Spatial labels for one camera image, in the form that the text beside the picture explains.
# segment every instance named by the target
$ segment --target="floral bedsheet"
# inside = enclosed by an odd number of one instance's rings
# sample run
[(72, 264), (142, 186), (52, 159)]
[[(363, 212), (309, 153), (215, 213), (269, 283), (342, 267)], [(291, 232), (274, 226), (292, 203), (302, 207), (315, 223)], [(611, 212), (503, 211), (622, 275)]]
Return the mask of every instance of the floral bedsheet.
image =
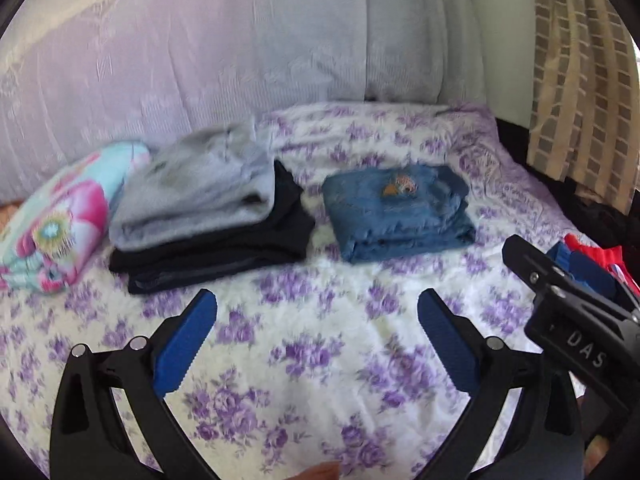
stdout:
[[(221, 478), (286, 478), (326, 460), (340, 460), (350, 478), (411, 478), (468, 400), (418, 325), (418, 295), (432, 286), (484, 335), (534, 351), (523, 332), (532, 293), (503, 266), (502, 243), (516, 233), (547, 250), (575, 229), (501, 147), (482, 107), (325, 104), (276, 112), (261, 125), (318, 221), (308, 261), (204, 285), (218, 298), (218, 322), (167, 403)], [(413, 162), (447, 163), (468, 181), (475, 245), (341, 262), (322, 204), (324, 178)], [(132, 297), (106, 269), (109, 252), (104, 245), (68, 293), (0, 296), (0, 410), (45, 472), (71, 346), (121, 348), (181, 312), (199, 289)], [(155, 465), (126, 396), (116, 398), (140, 459)], [(479, 465), (497, 452), (516, 400), (515, 392)]]

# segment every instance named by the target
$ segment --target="white lettering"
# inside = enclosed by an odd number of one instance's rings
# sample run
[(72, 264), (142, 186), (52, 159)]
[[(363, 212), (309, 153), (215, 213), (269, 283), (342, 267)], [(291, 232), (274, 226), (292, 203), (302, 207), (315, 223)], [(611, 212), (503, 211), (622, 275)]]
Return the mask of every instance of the white lettering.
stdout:
[(571, 334), (571, 337), (567, 340), (567, 344), (569, 346), (578, 346), (580, 344), (580, 341), (582, 341), (582, 334), (580, 333), (579, 330), (576, 330), (574, 333)]
[(580, 350), (580, 354), (584, 355), (585, 359), (588, 359), (591, 356), (592, 350), (593, 350), (593, 343), (589, 343), (582, 350)]
[(604, 359), (606, 359), (607, 355), (604, 352), (600, 352), (596, 357), (595, 361), (592, 363), (596, 368), (600, 368), (604, 364)]

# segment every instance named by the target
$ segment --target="folded gray pants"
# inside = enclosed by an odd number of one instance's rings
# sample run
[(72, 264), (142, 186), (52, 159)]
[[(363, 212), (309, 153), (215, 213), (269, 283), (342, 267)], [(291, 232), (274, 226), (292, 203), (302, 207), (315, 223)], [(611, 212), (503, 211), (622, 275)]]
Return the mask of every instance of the folded gray pants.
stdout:
[(161, 150), (130, 177), (109, 238), (139, 251), (255, 224), (271, 212), (274, 190), (270, 142), (257, 138), (254, 122), (215, 126)]

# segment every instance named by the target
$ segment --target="metal screw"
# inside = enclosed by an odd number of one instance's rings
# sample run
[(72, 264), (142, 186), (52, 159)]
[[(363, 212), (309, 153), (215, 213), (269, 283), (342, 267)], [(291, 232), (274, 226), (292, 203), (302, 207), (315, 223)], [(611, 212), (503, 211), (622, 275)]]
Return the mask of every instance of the metal screw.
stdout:
[(84, 355), (84, 352), (86, 351), (86, 346), (84, 346), (83, 344), (79, 344), (74, 346), (71, 349), (71, 355), (73, 357), (80, 357), (81, 355)]
[(566, 294), (559, 286), (551, 285), (551, 290), (558, 298), (566, 298)]
[(502, 339), (500, 339), (499, 337), (496, 337), (495, 335), (492, 335), (491, 337), (488, 337), (486, 339), (486, 345), (491, 350), (502, 350), (504, 348), (504, 341)]
[(132, 350), (142, 350), (145, 346), (146, 346), (146, 337), (141, 335), (133, 338), (129, 343), (129, 347)]

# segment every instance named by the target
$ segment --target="red clothing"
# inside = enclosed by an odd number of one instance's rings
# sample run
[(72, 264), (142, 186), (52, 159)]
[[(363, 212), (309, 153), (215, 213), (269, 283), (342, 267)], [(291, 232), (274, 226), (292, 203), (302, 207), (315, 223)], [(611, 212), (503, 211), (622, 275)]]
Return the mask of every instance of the red clothing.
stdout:
[(599, 247), (582, 245), (578, 241), (578, 238), (572, 234), (564, 237), (564, 243), (569, 247), (570, 251), (580, 251), (582, 254), (586, 254), (607, 272), (611, 272), (610, 266), (612, 264), (617, 265), (625, 276), (626, 284), (635, 294), (640, 296), (640, 288), (638, 288), (638, 285), (629, 271), (626, 270), (625, 261), (622, 257), (622, 246), (612, 247), (610, 249), (601, 249)]

